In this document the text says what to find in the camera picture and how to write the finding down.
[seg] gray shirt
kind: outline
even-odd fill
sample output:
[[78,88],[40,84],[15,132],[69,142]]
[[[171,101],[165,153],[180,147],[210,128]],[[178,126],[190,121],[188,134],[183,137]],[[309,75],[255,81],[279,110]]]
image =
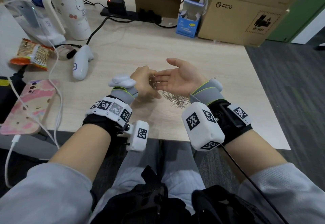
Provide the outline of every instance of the gray shirt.
[[[251,179],[287,222],[325,223],[325,193],[293,164],[265,169]],[[85,175],[67,166],[37,165],[0,199],[0,223],[86,224],[91,218],[91,188]],[[240,185],[238,195],[259,208],[271,223],[282,223],[248,180]]]

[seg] snack bag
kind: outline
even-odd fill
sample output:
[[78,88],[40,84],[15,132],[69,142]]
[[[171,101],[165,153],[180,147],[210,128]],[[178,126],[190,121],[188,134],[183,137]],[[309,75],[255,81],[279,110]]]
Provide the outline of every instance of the snack bag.
[[16,65],[35,65],[47,70],[47,61],[53,51],[54,49],[51,47],[23,38],[17,56],[12,58],[10,63]]

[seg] open blue box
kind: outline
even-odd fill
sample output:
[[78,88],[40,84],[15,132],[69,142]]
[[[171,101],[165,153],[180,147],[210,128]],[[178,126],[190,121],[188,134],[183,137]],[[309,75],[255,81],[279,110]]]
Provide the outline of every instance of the open blue box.
[[195,37],[203,10],[204,4],[184,0],[183,10],[178,16],[176,33],[187,37]]

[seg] desk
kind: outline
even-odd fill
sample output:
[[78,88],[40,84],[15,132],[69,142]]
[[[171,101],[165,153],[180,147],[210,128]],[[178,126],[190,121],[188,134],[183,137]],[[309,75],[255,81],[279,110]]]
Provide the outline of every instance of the desk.
[[[105,0],[90,1],[105,4]],[[128,10],[135,10],[135,0],[125,0],[125,4]],[[89,24],[95,30],[104,19],[99,15],[101,6],[86,5],[86,8]],[[95,59],[89,64],[85,80],[77,81],[72,77],[73,60],[60,61],[53,72],[53,78],[60,81],[64,99],[59,131],[75,132],[81,126],[86,110],[110,93],[108,82],[116,74],[131,74],[138,66],[144,65],[160,71],[171,68],[166,58],[181,58],[195,65],[208,79],[216,77],[223,84],[223,96],[240,104],[251,116],[254,130],[274,148],[290,149],[243,46],[191,39],[177,35],[175,29],[163,29],[151,23],[120,24],[110,20],[94,35],[89,46]],[[46,72],[27,72],[24,80],[45,79],[47,76]],[[130,121],[148,122],[149,138],[189,141],[181,120],[182,109],[170,104],[165,98],[133,103]],[[56,97],[46,120],[48,129],[54,129],[58,108],[59,99]]]

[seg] pile of paper clips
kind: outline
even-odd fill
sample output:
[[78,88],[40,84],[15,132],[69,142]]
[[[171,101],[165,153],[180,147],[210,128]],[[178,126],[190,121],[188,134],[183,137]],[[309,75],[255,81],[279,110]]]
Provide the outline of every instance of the pile of paper clips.
[[175,106],[178,109],[184,109],[185,105],[189,104],[189,99],[181,97],[180,95],[172,95],[167,91],[163,91],[161,94],[164,98],[172,102],[172,104],[170,105],[171,107]]

